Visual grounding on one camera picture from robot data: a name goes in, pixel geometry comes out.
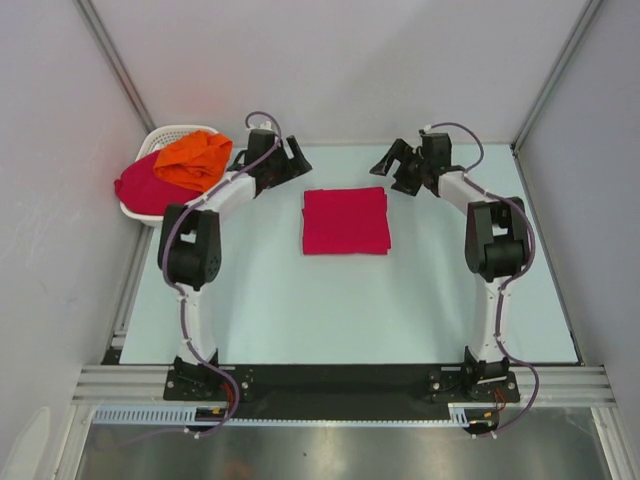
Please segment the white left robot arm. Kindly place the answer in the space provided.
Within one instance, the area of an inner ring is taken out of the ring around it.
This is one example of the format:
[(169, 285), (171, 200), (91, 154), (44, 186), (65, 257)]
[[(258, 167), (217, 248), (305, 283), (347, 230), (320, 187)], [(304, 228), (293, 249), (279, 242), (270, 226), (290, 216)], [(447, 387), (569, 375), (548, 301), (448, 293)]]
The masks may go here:
[(312, 170), (297, 139), (284, 139), (259, 128), (209, 191), (187, 204), (166, 207), (161, 224), (158, 266), (165, 283), (177, 292), (181, 344), (176, 360), (198, 365), (186, 377), (197, 398), (214, 397), (221, 376), (206, 365), (217, 363), (218, 347), (211, 323), (201, 313), (201, 294), (222, 266), (222, 221), (263, 191)]

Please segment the orange t shirt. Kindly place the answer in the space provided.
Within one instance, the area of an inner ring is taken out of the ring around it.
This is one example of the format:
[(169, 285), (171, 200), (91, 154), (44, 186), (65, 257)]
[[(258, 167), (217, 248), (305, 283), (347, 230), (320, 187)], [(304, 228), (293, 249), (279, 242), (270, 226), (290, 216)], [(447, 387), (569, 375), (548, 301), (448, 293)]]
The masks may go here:
[(225, 135), (197, 130), (162, 148), (153, 172), (159, 180), (204, 193), (222, 179), (232, 150)]

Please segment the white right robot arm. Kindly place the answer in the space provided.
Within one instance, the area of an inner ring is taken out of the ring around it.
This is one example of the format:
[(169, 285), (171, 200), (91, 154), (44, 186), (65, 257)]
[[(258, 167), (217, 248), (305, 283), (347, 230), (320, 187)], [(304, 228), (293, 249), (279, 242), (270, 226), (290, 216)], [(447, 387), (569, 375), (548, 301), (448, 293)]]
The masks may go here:
[(504, 316), (512, 286), (531, 268), (535, 254), (524, 203), (486, 190), (454, 165), (446, 134), (425, 134), (418, 147), (395, 140), (370, 173), (386, 176), (395, 162), (393, 190), (415, 196), (425, 188), (466, 217), (464, 257), (477, 280), (476, 320), (456, 387), (469, 399), (484, 401), (508, 380), (514, 362), (503, 340)]

